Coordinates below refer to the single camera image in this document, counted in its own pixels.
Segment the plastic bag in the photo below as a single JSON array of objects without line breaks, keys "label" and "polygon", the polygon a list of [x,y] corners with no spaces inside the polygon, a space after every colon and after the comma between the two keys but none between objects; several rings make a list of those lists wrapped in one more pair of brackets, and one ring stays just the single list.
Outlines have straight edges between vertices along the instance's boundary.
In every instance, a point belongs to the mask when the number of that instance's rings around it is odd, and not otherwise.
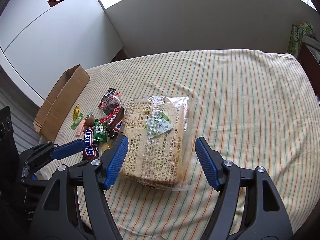
[{"label": "plastic bag", "polygon": [[184,177],[192,152],[186,149],[190,104],[190,96],[152,96],[130,101],[121,129],[129,139],[121,175],[160,189],[188,189]]},{"label": "plastic bag", "polygon": [[121,95],[120,92],[115,93],[114,95],[107,96],[99,105],[100,109],[106,114],[110,115],[114,109],[117,107],[123,106],[120,101],[119,96]]}]

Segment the striped bed sheet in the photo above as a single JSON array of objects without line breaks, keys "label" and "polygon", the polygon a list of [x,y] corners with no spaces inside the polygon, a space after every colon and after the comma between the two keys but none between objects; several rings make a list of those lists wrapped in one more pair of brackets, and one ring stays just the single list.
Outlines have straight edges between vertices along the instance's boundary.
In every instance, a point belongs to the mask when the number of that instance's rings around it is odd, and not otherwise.
[{"label": "striped bed sheet", "polygon": [[[124,239],[199,239],[212,214],[218,193],[206,181],[194,150],[204,136],[224,159],[243,168],[264,166],[289,214],[295,232],[320,197],[320,111],[311,84],[289,54],[252,50],[183,51],[144,56],[97,66],[70,110],[55,143],[76,139],[71,130],[76,104],[86,114],[98,109],[109,87],[131,98],[191,95],[192,158],[188,191],[166,191],[118,176],[105,192],[113,218]],[[78,153],[53,161],[41,173],[49,179],[58,165],[81,161]],[[239,229],[245,190],[240,191],[232,233]],[[84,191],[78,187],[82,219],[87,223]]]}]

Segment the cardboard box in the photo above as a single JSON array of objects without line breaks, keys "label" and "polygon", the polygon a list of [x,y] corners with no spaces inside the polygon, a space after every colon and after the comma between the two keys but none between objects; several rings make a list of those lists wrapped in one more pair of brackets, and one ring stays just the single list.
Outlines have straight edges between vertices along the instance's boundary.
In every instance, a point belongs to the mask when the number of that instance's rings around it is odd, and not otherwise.
[{"label": "cardboard box", "polygon": [[36,132],[54,141],[64,119],[89,80],[90,76],[80,65],[65,71],[38,111],[33,122]]}]

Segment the white cabinet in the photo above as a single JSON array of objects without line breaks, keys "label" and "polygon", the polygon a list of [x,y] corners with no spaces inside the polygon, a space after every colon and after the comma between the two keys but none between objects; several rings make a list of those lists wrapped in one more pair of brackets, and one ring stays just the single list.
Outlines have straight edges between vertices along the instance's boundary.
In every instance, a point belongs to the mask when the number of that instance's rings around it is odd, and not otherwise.
[{"label": "white cabinet", "polygon": [[97,0],[65,0],[26,27],[4,52],[42,98],[73,65],[109,63],[122,41]]},{"label": "white cabinet", "polygon": [[10,0],[0,16],[0,47],[3,51],[32,21],[50,6],[46,0]]}]

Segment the snack pile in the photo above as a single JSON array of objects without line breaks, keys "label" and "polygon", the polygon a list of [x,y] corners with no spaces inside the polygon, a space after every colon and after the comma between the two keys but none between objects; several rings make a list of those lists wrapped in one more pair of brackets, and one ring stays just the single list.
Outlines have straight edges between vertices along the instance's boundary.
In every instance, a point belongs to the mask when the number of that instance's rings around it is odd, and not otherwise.
[{"label": "snack pile", "polygon": [[80,106],[76,106],[72,129],[77,127],[76,136],[84,137],[83,160],[99,158],[99,149],[103,153],[112,148],[113,139],[121,131],[129,140],[121,175],[160,189],[187,189],[191,97],[134,98],[124,111],[120,95],[109,88],[99,104],[103,112],[100,118],[92,112],[83,118]]},{"label": "snack pile", "polygon": [[120,93],[109,88],[102,97],[99,108],[103,111],[101,115],[107,115],[101,119],[95,119],[92,112],[83,118],[79,113],[80,106],[74,109],[73,124],[71,128],[76,131],[76,136],[84,137],[85,149],[82,152],[82,160],[99,158],[99,148],[103,153],[112,147],[112,140],[118,135],[123,117],[124,109],[120,100]]}]

